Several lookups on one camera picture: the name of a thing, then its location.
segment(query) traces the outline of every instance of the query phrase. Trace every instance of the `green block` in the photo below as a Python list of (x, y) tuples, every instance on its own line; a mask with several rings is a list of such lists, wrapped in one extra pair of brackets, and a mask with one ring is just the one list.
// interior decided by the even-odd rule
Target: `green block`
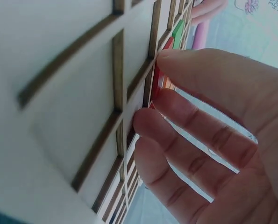
[(181, 35), (182, 31), (184, 29), (184, 21), (180, 20), (173, 30), (172, 37), (174, 37), (174, 44), (173, 44), (173, 49), (179, 49), (180, 48), (180, 42), (181, 42)]

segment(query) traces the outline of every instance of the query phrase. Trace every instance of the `finger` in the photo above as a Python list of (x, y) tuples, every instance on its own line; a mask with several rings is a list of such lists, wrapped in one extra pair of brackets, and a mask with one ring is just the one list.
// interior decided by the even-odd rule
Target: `finger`
[(196, 18), (205, 15), (223, 5), (223, 3), (225, 3), (225, 0), (205, 0), (201, 4), (192, 8), (191, 17)]
[(156, 141), (168, 161), (212, 198), (235, 175), (178, 134), (156, 110), (139, 110), (134, 128), (140, 136)]
[(227, 1), (225, 1), (222, 5), (218, 6), (217, 8), (197, 17), (192, 18), (192, 25), (196, 26), (201, 22), (211, 19), (218, 13), (220, 13), (225, 7), (227, 6)]
[(163, 50), (157, 64), (176, 86), (256, 136), (278, 116), (278, 69), (216, 49)]
[(237, 169), (245, 167), (257, 144), (194, 104), (168, 89), (162, 89), (154, 106), (174, 124), (207, 145)]
[(173, 172), (156, 142), (137, 141), (135, 164), (144, 183), (181, 224), (195, 223), (209, 205)]

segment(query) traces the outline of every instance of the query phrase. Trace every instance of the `hand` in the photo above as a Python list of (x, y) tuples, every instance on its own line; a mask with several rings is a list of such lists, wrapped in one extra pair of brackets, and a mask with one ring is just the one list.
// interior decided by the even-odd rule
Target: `hand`
[[(162, 89), (156, 109), (239, 173), (188, 142), (157, 110), (144, 108), (134, 118), (141, 136), (135, 162), (148, 188), (181, 224), (278, 224), (278, 69), (215, 49), (164, 50), (157, 63), (177, 87), (243, 124), (259, 145)], [(213, 202), (178, 178), (167, 161)]]
[(199, 5), (192, 8), (192, 25), (209, 20), (217, 15), (227, 6), (228, 0), (204, 0)]

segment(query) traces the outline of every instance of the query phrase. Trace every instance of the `pink object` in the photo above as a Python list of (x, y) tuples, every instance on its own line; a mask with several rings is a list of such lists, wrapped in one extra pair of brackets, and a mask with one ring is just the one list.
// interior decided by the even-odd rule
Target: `pink object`
[(192, 49), (199, 50), (205, 48), (210, 20), (200, 23), (195, 32)]

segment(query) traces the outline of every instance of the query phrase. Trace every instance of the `flower drawing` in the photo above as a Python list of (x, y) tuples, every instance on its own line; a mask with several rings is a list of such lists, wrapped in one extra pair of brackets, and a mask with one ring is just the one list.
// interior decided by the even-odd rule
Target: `flower drawing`
[(259, 8), (258, 0), (248, 0), (245, 3), (246, 14), (253, 14)]

